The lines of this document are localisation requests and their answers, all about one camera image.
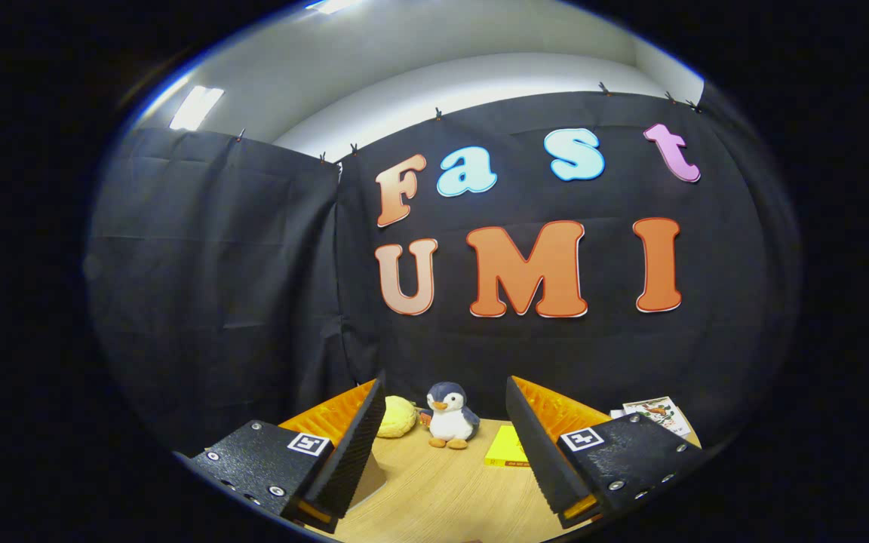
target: penguin plush toy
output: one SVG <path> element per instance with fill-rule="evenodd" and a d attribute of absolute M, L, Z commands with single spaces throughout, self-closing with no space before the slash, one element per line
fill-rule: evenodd
<path fill-rule="evenodd" d="M 462 386 L 456 382 L 438 382 L 428 391 L 430 410 L 421 410 L 422 415 L 430 416 L 428 430 L 431 431 L 430 446 L 462 449 L 468 447 L 468 440 L 478 432 L 480 419 L 465 406 Z"/>

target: pink letter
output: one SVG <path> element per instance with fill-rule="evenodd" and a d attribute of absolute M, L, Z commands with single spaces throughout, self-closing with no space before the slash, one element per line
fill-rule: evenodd
<path fill-rule="evenodd" d="M 649 141 L 655 141 L 656 147 L 662 153 L 662 159 L 673 175 L 687 183 L 699 181 L 699 168 L 686 162 L 680 147 L 686 147 L 686 142 L 676 134 L 669 133 L 665 124 L 653 124 L 649 130 L 642 133 Z"/>

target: light blue letter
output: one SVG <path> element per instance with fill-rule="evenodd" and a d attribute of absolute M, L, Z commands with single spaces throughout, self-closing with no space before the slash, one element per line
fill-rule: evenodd
<path fill-rule="evenodd" d="M 545 151 L 558 158 L 552 173 L 562 181 L 594 179 L 606 169 L 606 159 L 596 150 L 599 138 L 585 128 L 553 130 L 545 137 Z"/>
<path fill-rule="evenodd" d="M 489 165 L 489 152 L 481 147 L 465 147 L 452 152 L 441 161 L 441 169 L 448 170 L 438 178 L 438 193 L 442 196 L 458 196 L 465 190 L 485 192 L 498 179 Z"/>

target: white wall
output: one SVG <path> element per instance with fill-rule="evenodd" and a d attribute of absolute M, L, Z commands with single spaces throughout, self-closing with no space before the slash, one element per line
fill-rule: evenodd
<path fill-rule="evenodd" d="M 435 107 L 451 113 L 511 97 L 599 91 L 600 81 L 614 92 L 665 96 L 647 73 L 613 61 L 549 53 L 483 55 L 375 83 L 301 121 L 273 143 L 311 157 L 327 152 L 328 161 L 337 161 L 351 152 L 349 144 L 364 147 L 431 119 Z"/>
<path fill-rule="evenodd" d="M 692 100 L 699 103 L 703 96 L 702 77 L 648 41 L 636 35 L 632 40 L 635 42 L 635 66 L 641 72 L 651 76 L 678 102 Z"/>

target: orange letter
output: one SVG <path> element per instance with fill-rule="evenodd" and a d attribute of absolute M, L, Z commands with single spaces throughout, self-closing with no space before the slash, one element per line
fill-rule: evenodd
<path fill-rule="evenodd" d="M 416 195 L 418 178 L 410 170 L 421 171 L 426 165 L 428 162 L 423 155 L 414 155 L 377 174 L 375 183 L 380 185 L 380 216 L 377 217 L 377 227 L 383 228 L 394 224 L 411 213 L 411 206 L 407 206 L 401 200 L 401 195 L 408 198 Z M 401 181 L 401 172 L 404 172 L 404 181 Z"/>
<path fill-rule="evenodd" d="M 543 317 L 581 317 L 589 309 L 579 289 L 579 240 L 582 224 L 558 220 L 539 232 L 528 260 L 504 228 L 472 230 L 468 244 L 478 255 L 478 299 L 471 305 L 476 317 L 501 317 L 506 305 L 498 299 L 498 283 L 505 289 L 514 311 L 528 312 L 539 285 L 545 281 L 542 301 L 535 310 Z"/>
<path fill-rule="evenodd" d="M 673 240 L 679 223 L 672 219 L 642 219 L 632 231 L 642 238 L 645 250 L 646 283 L 635 306 L 643 313 L 671 311 L 679 307 L 683 296 L 676 290 L 676 252 Z"/>
<path fill-rule="evenodd" d="M 395 313 L 401 315 L 420 315 L 431 307 L 435 299 L 435 275 L 432 272 L 431 254 L 438 249 L 436 240 L 418 240 L 407 245 L 414 255 L 418 268 L 418 293 L 407 298 L 401 292 L 401 279 L 398 276 L 398 259 L 401 257 L 400 245 L 377 247 L 375 258 L 380 267 L 380 295 L 384 303 Z"/>

